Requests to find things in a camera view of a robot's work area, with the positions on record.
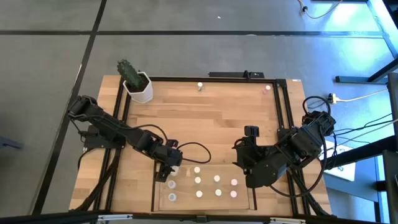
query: white pot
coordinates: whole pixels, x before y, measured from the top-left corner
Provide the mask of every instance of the white pot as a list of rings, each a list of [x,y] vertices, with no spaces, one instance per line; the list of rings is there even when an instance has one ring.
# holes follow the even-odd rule
[[[129,93],[129,95],[131,96],[132,100],[134,100],[135,102],[138,102],[138,103],[147,103],[154,96],[154,89],[152,88],[152,82],[150,81],[149,77],[147,76],[147,74],[145,72],[138,72],[138,74],[144,75],[149,81],[148,85],[144,91],[137,92],[137,93],[131,93],[126,86],[126,81],[123,82],[123,86],[126,89],[126,91]]]

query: potted plant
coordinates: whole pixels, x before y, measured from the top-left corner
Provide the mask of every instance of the potted plant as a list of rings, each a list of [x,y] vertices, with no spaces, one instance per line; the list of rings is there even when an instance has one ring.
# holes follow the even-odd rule
[[[124,78],[123,86],[132,100],[147,103],[152,99],[152,82],[145,72],[136,72],[126,59],[118,61],[118,72]]]

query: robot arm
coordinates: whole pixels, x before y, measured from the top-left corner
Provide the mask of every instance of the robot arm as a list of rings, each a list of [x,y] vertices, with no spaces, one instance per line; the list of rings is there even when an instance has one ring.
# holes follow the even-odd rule
[[[326,112],[313,111],[302,119],[301,128],[293,128],[273,146],[258,146],[259,128],[245,126],[246,137],[238,139],[235,165],[243,169],[246,186],[272,185],[288,167],[303,168],[321,153],[324,136],[333,132],[336,121]]]
[[[99,130],[99,135],[106,140],[113,141],[124,136],[126,141],[136,151],[160,163],[160,170],[156,181],[165,182],[172,170],[172,166],[179,166],[182,152],[174,149],[174,142],[170,140],[163,145],[163,139],[155,133],[141,128],[132,128],[112,117],[97,105],[97,101],[89,96],[78,96],[68,110],[71,120],[88,121]]]

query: wooden table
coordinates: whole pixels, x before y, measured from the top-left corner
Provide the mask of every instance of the wooden table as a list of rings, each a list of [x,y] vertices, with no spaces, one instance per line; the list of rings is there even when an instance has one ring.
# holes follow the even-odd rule
[[[106,75],[98,95],[98,104],[106,112],[112,113],[120,76]],[[235,140],[244,136],[245,125],[259,126],[258,145],[272,145],[277,142],[278,128],[275,98],[272,89],[263,94],[262,83],[204,83],[203,91],[197,91],[197,83],[192,82],[153,82],[154,98],[147,104],[131,101],[127,124],[156,124],[180,144],[197,141],[206,145],[212,153],[210,164],[230,164],[236,161],[236,152],[231,147]],[[290,104],[295,125],[301,124],[304,114],[302,101],[304,92],[300,80],[287,80]],[[280,101],[285,123],[287,115],[284,108],[282,90]],[[124,105],[120,106],[119,119]],[[161,136],[161,133],[148,128]],[[184,157],[206,160],[207,153],[195,147],[183,150]],[[70,208],[76,208],[89,195],[97,184],[103,161],[104,149],[88,153],[81,161]],[[124,213],[172,213],[208,215],[264,215],[292,216],[290,199],[275,193],[268,187],[256,189],[257,210],[199,210],[152,212],[152,184],[154,161],[144,157],[131,148],[122,150],[121,160],[112,201],[112,212]],[[318,161],[304,168],[305,183],[310,187],[320,171]],[[274,185],[288,192],[287,178],[283,175]],[[323,179],[312,191],[315,200],[331,213],[325,182]],[[106,193],[102,196],[100,208],[104,208]],[[301,198],[298,210],[303,213]]]

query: gray floor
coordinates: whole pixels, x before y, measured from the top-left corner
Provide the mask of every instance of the gray floor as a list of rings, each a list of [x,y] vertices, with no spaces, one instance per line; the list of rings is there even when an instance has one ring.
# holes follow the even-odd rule
[[[331,5],[304,2],[312,14],[321,14]],[[3,0],[0,29],[90,30],[99,5],[99,0]],[[315,21],[299,11],[298,2],[293,0],[109,0],[99,29],[378,30],[364,3],[343,3]],[[0,217],[30,212],[87,41],[87,36],[0,35],[0,136],[25,144],[21,150],[0,151]],[[121,58],[150,76],[205,77],[215,71],[255,70],[269,78],[301,79],[306,96],[336,93],[340,98],[361,96],[385,86],[337,84],[334,76],[369,76],[393,59],[379,37],[97,36],[80,94],[96,96],[102,76],[117,74],[116,61]],[[389,110],[388,92],[384,92],[334,105],[332,115],[338,122],[336,129],[340,129],[361,126]],[[388,127],[368,140],[392,133]],[[67,211],[81,149],[78,135],[70,127],[45,213]],[[372,202],[335,190],[328,194],[335,215],[374,220],[374,215],[363,209],[373,210]]]

